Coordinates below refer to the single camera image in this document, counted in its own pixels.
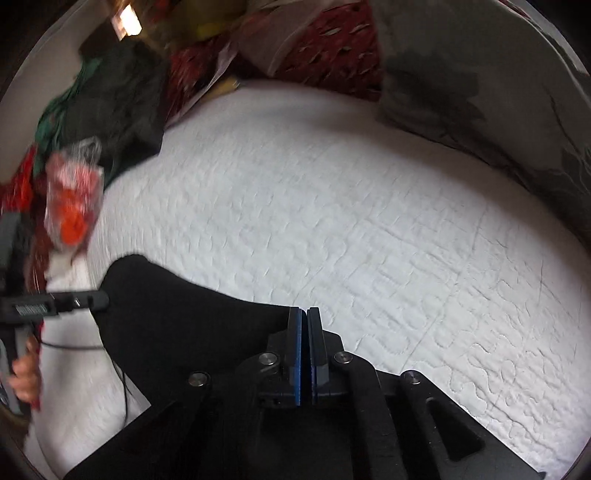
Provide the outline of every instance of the plastic bag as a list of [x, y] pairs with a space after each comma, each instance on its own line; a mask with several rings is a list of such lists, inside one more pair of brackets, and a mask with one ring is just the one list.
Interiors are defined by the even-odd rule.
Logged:
[[300, 0], [253, 13], [235, 34], [238, 50], [265, 75], [273, 77], [300, 34], [322, 10], [333, 5], [334, 0]]
[[44, 226], [61, 251], [78, 249], [91, 233], [103, 199], [100, 141], [83, 140], [54, 152], [47, 164], [47, 207]]

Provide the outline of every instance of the finger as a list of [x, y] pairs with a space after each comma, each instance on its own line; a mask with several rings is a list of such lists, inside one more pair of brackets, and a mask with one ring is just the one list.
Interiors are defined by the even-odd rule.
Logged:
[[17, 393], [17, 398], [25, 403], [33, 403], [39, 398], [38, 392], [26, 391]]
[[38, 350], [39, 350], [39, 342], [37, 342], [37, 339], [33, 335], [31, 335], [27, 339], [27, 352], [37, 354]]
[[15, 360], [12, 363], [12, 370], [16, 376], [26, 377], [27, 375], [37, 372], [38, 366], [37, 356], [29, 354]]
[[27, 377], [10, 377], [8, 384], [13, 390], [33, 390], [39, 387], [39, 377], [36, 375], [29, 375]]

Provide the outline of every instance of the light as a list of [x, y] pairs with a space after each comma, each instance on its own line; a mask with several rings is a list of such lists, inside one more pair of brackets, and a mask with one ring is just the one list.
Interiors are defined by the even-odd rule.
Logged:
[[138, 16], [135, 14], [134, 9], [131, 8], [131, 5], [128, 5], [115, 15], [111, 23], [120, 40], [126, 35], [139, 35], [142, 31]]

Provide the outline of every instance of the human hand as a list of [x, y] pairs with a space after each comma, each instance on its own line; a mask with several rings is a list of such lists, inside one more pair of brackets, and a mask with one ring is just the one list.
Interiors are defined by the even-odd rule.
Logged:
[[23, 402], [36, 403], [41, 392], [41, 371], [39, 370], [39, 344], [35, 337], [27, 340], [27, 354], [12, 362], [14, 375], [8, 384]]

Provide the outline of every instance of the wall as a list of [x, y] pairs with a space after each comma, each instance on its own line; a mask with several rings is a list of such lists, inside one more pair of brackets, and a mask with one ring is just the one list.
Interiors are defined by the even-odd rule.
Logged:
[[78, 48], [108, 15], [104, 0], [79, 0], [23, 62], [0, 100], [0, 182], [7, 181], [18, 167], [49, 101], [76, 77]]

